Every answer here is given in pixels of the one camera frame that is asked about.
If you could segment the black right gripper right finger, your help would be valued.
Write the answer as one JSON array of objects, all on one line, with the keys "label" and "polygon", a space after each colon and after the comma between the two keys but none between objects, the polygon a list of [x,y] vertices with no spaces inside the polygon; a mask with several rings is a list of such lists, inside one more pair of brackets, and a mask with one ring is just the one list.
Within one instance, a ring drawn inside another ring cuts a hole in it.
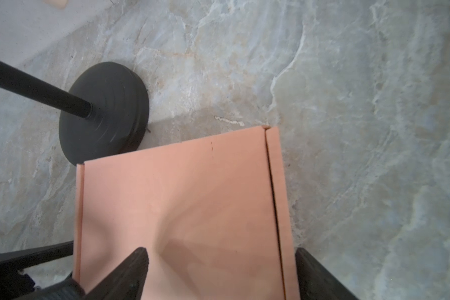
[{"label": "black right gripper right finger", "polygon": [[358,300],[305,248],[295,253],[301,300]]}]

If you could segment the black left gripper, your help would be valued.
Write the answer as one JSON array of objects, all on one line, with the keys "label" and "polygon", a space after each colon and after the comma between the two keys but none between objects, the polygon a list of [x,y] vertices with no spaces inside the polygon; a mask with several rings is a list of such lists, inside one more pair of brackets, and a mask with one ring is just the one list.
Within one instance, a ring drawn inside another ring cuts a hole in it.
[{"label": "black left gripper", "polygon": [[12,272],[72,256],[74,241],[0,254],[0,300],[82,300],[83,288],[67,278],[41,289],[28,274]]}]

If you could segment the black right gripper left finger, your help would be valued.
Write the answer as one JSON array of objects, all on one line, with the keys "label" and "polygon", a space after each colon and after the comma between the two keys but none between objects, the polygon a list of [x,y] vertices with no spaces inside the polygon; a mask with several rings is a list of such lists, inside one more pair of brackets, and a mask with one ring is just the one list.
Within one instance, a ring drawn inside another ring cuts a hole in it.
[{"label": "black right gripper left finger", "polygon": [[82,300],[140,300],[149,263],[146,248],[137,248]]}]

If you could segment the pink paper box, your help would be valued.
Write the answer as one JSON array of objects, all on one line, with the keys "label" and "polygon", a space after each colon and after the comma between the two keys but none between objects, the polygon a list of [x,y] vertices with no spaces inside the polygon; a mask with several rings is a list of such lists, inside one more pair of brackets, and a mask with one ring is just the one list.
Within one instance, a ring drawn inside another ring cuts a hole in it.
[{"label": "pink paper box", "polygon": [[145,300],[300,298],[277,127],[86,161],[76,183],[85,291],[143,247]]}]

